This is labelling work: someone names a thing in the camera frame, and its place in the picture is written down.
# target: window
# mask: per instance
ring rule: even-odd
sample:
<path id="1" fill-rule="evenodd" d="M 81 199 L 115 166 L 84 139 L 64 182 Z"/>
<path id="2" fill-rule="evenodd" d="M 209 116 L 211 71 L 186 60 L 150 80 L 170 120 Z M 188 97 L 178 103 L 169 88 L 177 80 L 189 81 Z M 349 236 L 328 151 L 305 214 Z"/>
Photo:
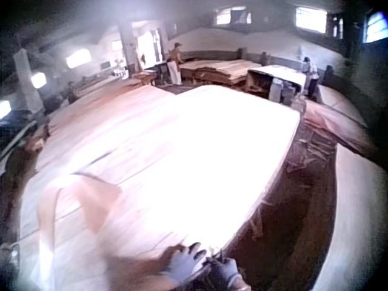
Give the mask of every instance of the window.
<path id="1" fill-rule="evenodd" d="M 66 62 L 69 68 L 75 68 L 79 65 L 86 64 L 87 62 L 90 62 L 92 57 L 90 56 L 90 52 L 83 48 L 82 50 L 78 50 L 68 58 L 66 58 Z"/>
<path id="2" fill-rule="evenodd" d="M 122 50 L 122 42 L 121 42 L 121 40 L 119 40 L 119 41 L 113 41 L 113 42 L 112 42 L 112 49 L 113 49 L 114 51 Z"/>
<path id="3" fill-rule="evenodd" d="M 387 20 L 382 12 L 372 14 L 367 23 L 366 42 L 378 41 L 388 37 Z"/>
<path id="4" fill-rule="evenodd" d="M 216 10 L 216 25 L 223 24 L 251 24 L 252 14 L 246 6 L 237 6 Z"/>
<path id="5" fill-rule="evenodd" d="M 36 89 L 39 89 L 46 85 L 46 75 L 43 73 L 37 73 L 31 77 L 31 82 Z"/>
<path id="6" fill-rule="evenodd" d="M 344 38 L 344 20 L 341 18 L 339 20 L 339 38 L 340 39 L 343 39 Z"/>
<path id="7" fill-rule="evenodd" d="M 11 112 L 10 101 L 8 100 L 0 101 L 0 119 L 10 112 Z"/>
<path id="8" fill-rule="evenodd" d="M 324 10 L 298 7 L 296 9 L 296 26 L 316 32 L 326 32 L 327 12 Z"/>

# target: hand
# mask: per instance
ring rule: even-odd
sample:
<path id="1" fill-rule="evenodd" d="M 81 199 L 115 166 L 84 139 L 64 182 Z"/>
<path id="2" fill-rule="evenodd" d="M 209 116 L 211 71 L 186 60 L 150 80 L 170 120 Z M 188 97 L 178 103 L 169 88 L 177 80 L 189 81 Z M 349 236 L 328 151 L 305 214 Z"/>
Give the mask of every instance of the hand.
<path id="1" fill-rule="evenodd" d="M 212 264 L 209 279 L 217 290 L 229 290 L 236 278 L 242 278 L 238 273 L 236 260 L 225 258 L 223 262 L 208 258 Z"/>
<path id="2" fill-rule="evenodd" d="M 201 244 L 194 243 L 183 250 L 176 250 L 172 255 L 170 262 L 161 271 L 160 275 L 168 276 L 179 282 L 184 282 L 193 272 L 194 267 L 205 257 L 206 250 L 198 252 Z"/>

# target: blue glove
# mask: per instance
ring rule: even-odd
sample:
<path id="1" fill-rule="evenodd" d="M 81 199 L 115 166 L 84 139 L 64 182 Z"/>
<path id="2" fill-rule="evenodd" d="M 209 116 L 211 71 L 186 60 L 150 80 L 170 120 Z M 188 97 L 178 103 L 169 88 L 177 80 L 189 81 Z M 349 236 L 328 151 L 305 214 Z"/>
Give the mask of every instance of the blue glove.
<path id="1" fill-rule="evenodd" d="M 236 278 L 242 278 L 234 259 L 225 258 L 223 262 L 209 259 L 209 262 L 212 264 L 209 279 L 217 290 L 229 290 Z"/>
<path id="2" fill-rule="evenodd" d="M 185 247 L 183 250 L 176 250 L 172 255 L 169 263 L 159 272 L 160 275 L 165 275 L 183 283 L 193 272 L 194 267 L 206 255 L 206 250 L 198 252 L 201 244 L 194 243 L 190 247 Z"/>

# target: wall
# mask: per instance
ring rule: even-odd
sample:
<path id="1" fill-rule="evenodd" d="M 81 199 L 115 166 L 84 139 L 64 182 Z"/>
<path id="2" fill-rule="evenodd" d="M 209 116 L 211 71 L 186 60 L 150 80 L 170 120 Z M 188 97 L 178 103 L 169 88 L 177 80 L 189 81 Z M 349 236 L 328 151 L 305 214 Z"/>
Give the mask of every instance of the wall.
<path id="1" fill-rule="evenodd" d="M 286 29 L 243 34 L 220 28 L 198 28 L 171 39 L 169 49 L 175 42 L 183 44 L 182 52 L 191 55 L 193 52 L 206 51 L 235 52 L 239 47 L 247 47 L 251 59 L 255 59 L 255 55 L 267 52 L 275 57 L 275 61 L 283 59 L 299 64 L 301 48 L 303 55 L 309 56 L 321 70 L 325 70 L 327 65 L 332 65 L 340 75 L 345 69 L 345 59 L 339 53 L 305 41 Z"/>
<path id="2" fill-rule="evenodd" d="M 80 49 L 87 49 L 92 59 L 90 62 L 75 68 L 66 68 L 59 72 L 66 81 L 80 81 L 83 76 L 93 76 L 101 71 L 100 65 L 106 61 L 114 61 L 122 57 L 122 51 L 114 52 L 112 42 L 120 40 L 117 26 L 110 27 L 101 39 L 95 39 L 93 35 L 83 34 L 68 39 L 52 47 L 47 53 L 54 58 L 66 62 L 66 58 Z"/>

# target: worker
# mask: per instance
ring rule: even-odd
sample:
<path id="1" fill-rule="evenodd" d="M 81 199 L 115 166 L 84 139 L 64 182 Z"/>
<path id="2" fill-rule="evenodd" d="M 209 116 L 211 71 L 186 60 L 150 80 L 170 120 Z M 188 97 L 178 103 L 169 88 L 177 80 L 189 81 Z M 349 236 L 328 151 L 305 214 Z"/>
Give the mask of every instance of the worker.
<path id="1" fill-rule="evenodd" d="M 172 84 L 174 85 L 182 85 L 181 69 L 179 65 L 184 62 L 181 59 L 181 52 L 179 50 L 179 47 L 181 46 L 180 43 L 176 42 L 174 44 L 174 49 L 170 52 L 170 56 L 167 59 Z"/>
<path id="2" fill-rule="evenodd" d="M 303 73 L 307 75 L 307 80 L 310 80 L 309 88 L 307 89 L 307 96 L 309 98 L 313 98 L 315 88 L 319 80 L 318 69 L 315 64 L 311 63 L 310 58 L 307 56 L 304 58 L 303 62 L 306 63 Z"/>
<path id="3" fill-rule="evenodd" d="M 190 247 L 176 250 L 168 264 L 154 276 L 148 276 L 137 290 L 141 291 L 168 291 L 180 286 L 193 272 L 194 267 L 205 257 L 206 251 L 199 250 L 201 244 L 194 243 Z M 207 258 L 210 264 L 208 279 L 215 290 L 219 291 L 250 291 L 251 288 L 238 273 L 234 259 L 224 258 L 218 261 Z"/>

